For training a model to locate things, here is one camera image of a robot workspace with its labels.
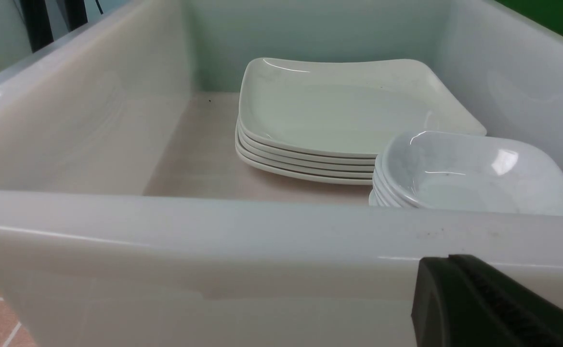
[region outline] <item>plastic bin wall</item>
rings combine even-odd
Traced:
[[[491,0],[226,3],[186,3],[209,89],[259,55],[411,57],[563,166],[563,38]],[[184,28],[137,0],[0,85],[0,290],[41,347],[411,345],[418,259],[449,253],[563,307],[563,218],[137,196],[192,92]]]

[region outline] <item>green wall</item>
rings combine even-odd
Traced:
[[[497,0],[563,36],[563,0]]]

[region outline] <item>stack of plates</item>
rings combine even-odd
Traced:
[[[563,215],[563,172],[519,141],[406,133],[376,159],[369,204]]]
[[[371,185],[376,156],[408,130],[486,129],[418,61],[252,61],[236,151],[248,165],[330,184]]]

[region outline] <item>black plastic part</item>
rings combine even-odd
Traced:
[[[69,31],[83,26],[88,22],[87,7],[84,0],[61,0],[67,14],[67,27]]]
[[[45,0],[21,0],[22,17],[31,50],[37,52],[54,42]]]
[[[472,255],[420,261],[419,347],[563,347],[563,310]]]

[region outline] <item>stack of bowls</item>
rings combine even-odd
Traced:
[[[563,216],[563,172],[519,141],[405,133],[376,158],[369,204]]]

